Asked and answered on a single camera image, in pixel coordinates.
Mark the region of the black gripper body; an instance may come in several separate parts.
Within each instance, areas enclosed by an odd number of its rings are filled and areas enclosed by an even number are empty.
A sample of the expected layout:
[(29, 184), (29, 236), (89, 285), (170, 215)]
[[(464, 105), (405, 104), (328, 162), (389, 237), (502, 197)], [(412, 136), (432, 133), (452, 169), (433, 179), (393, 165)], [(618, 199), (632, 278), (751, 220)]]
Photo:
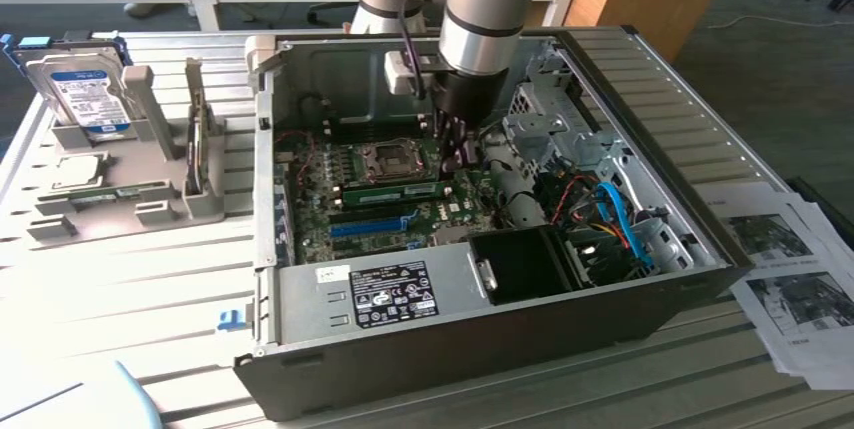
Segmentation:
[(508, 70), (485, 76), (438, 72), (433, 76), (433, 106), (466, 125), (480, 125), (496, 105), (506, 74)]

